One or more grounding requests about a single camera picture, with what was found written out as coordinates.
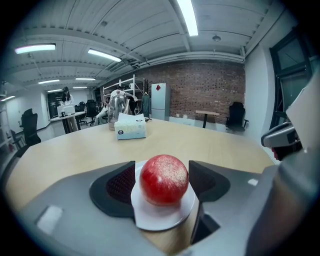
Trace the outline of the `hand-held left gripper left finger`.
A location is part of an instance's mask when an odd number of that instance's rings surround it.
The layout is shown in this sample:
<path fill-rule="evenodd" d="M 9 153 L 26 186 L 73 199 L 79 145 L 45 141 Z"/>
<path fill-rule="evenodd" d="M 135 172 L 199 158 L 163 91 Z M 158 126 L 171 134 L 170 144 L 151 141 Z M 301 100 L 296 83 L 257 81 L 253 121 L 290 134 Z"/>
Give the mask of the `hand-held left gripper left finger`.
<path fill-rule="evenodd" d="M 131 192 L 135 162 L 65 177 L 20 210 L 37 239 L 64 256 L 128 256 L 135 223 Z"/>

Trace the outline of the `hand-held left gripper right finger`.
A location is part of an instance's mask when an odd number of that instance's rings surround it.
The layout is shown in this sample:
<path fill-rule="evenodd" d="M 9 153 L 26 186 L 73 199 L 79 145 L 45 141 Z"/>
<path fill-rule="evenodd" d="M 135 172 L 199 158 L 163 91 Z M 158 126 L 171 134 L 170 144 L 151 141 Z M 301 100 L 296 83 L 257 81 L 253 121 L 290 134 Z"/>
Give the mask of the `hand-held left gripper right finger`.
<path fill-rule="evenodd" d="M 202 161 L 188 164 L 190 185 L 199 201 L 188 254 L 244 256 L 277 167 L 253 173 Z"/>

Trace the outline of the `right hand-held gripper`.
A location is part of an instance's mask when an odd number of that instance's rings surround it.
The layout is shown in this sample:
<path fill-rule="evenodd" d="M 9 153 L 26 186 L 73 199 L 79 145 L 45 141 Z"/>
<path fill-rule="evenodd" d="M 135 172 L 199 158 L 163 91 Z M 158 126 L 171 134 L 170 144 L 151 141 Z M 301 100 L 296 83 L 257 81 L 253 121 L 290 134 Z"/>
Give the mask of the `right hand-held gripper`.
<path fill-rule="evenodd" d="M 261 136 L 261 145 L 274 157 L 285 157 L 302 149 L 320 147 L 320 88 L 308 85 L 286 110 L 287 120 Z"/>

